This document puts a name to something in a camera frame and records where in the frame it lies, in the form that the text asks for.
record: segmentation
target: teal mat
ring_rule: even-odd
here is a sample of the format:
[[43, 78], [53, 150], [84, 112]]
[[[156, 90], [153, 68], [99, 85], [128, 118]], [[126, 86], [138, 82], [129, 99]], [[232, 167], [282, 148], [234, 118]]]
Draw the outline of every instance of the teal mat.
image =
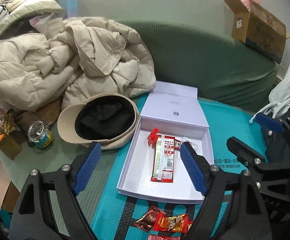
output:
[[[140, 111], [144, 106], [146, 97], [147, 95], [142, 96], [138, 101], [137, 107]], [[260, 127], [257, 124], [249, 125], [248, 120], [251, 117], [249, 114], [218, 102], [206, 102], [203, 100], [199, 100], [199, 102], [210, 127], [215, 164], [219, 165], [224, 171], [240, 173], [245, 169], [242, 164], [237, 162], [235, 155], [227, 150], [226, 141], [231, 136], [236, 136], [261, 154], [265, 152], [266, 147], [261, 136]], [[116, 186], [129, 146], [130, 143], [124, 146], [117, 154], [91, 223], [91, 228], [100, 240], [146, 240], [148, 233], [133, 227], [133, 223], [152, 204], [164, 210], [167, 215], [178, 215], [186, 212], [191, 220], [197, 215], [201, 207], [201, 205], [192, 204], [158, 203], [119, 194]], [[222, 203], [214, 231], [220, 223], [226, 206], [226, 202]], [[172, 234], [160, 232], [159, 235], [171, 236]]]

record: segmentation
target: barcode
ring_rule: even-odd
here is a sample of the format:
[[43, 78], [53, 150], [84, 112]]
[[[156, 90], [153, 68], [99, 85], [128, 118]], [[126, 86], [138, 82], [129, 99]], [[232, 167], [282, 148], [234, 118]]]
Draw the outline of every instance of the barcode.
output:
[[173, 168], [173, 159], [167, 159], [167, 168], [168, 169]]

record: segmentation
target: red plastic object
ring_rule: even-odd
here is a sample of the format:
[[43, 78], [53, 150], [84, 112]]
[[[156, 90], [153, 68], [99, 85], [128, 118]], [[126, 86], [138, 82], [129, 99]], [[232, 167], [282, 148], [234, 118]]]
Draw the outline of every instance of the red plastic object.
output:
[[148, 147], [152, 145], [154, 147], [155, 143], [157, 142], [158, 139], [158, 129], [154, 128], [152, 132], [148, 135], [147, 140], [148, 140]]

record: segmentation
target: cream puffer jacket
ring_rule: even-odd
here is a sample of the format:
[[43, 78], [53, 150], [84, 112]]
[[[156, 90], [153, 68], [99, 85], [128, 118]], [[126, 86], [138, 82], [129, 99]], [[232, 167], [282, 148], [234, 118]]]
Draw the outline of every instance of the cream puffer jacket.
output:
[[62, 108], [101, 93], [132, 98], [155, 83], [138, 32], [102, 17], [56, 18], [44, 34], [0, 42], [0, 99], [23, 110], [36, 111], [64, 91]]

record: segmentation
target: sofa backrest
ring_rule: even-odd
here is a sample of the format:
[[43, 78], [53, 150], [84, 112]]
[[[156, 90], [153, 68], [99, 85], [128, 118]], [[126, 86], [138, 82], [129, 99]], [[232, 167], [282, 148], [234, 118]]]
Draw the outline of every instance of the sofa backrest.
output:
[[278, 72], [263, 54], [228, 35], [158, 22], [123, 22], [152, 54], [157, 80], [197, 87], [199, 96], [255, 112]]

